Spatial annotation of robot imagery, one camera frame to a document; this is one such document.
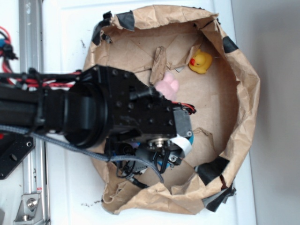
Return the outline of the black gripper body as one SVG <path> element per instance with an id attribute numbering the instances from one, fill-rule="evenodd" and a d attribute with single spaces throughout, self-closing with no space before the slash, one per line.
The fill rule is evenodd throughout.
<path id="1" fill-rule="evenodd" d="M 177 136 L 171 139 L 158 138 L 152 142 L 117 143 L 108 138 L 105 153 L 109 156 L 132 155 L 150 161 L 155 167 L 157 158 L 167 158 L 170 167 L 180 165 L 192 149 L 188 138 L 193 134 L 190 115 L 196 113 L 193 105 L 173 103 Z"/>

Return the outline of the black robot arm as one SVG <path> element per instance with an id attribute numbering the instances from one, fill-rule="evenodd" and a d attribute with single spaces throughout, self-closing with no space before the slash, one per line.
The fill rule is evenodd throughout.
<path id="1" fill-rule="evenodd" d="M 107 142 L 103 161 L 131 163 L 127 173 L 152 165 L 161 173 L 192 149 L 192 105 L 172 101 L 133 73 L 93 66 L 73 74 L 0 75 L 0 177 L 34 148 L 34 137 L 63 135 L 64 148 L 88 153 Z"/>

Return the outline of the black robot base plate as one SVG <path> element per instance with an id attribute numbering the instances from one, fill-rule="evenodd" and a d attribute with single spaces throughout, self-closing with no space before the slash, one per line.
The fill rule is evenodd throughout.
<path id="1" fill-rule="evenodd" d="M 0 134 L 0 179 L 6 179 L 35 147 L 32 137 Z"/>

